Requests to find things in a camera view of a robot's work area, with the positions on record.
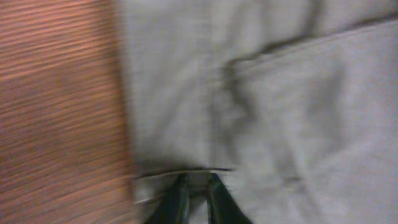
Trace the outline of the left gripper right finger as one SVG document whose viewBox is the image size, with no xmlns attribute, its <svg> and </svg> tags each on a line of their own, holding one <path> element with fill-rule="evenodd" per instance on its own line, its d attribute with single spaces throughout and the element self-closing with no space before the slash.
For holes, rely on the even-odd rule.
<svg viewBox="0 0 398 224">
<path fill-rule="evenodd" d="M 217 174 L 210 173 L 207 190 L 209 224 L 252 224 Z"/>
</svg>

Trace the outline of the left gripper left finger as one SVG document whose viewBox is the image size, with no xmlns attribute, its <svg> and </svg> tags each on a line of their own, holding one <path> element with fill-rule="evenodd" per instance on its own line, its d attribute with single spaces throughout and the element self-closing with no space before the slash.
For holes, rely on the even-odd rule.
<svg viewBox="0 0 398 224">
<path fill-rule="evenodd" d="M 189 221 L 188 175 L 178 176 L 145 224 L 187 224 Z"/>
</svg>

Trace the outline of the grey shorts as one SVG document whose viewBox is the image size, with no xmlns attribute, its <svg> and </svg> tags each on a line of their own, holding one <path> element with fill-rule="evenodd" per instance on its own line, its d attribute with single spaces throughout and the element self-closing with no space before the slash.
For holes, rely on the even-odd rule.
<svg viewBox="0 0 398 224">
<path fill-rule="evenodd" d="M 397 1 L 123 0 L 136 222 L 217 174 L 252 223 L 397 222 Z"/>
</svg>

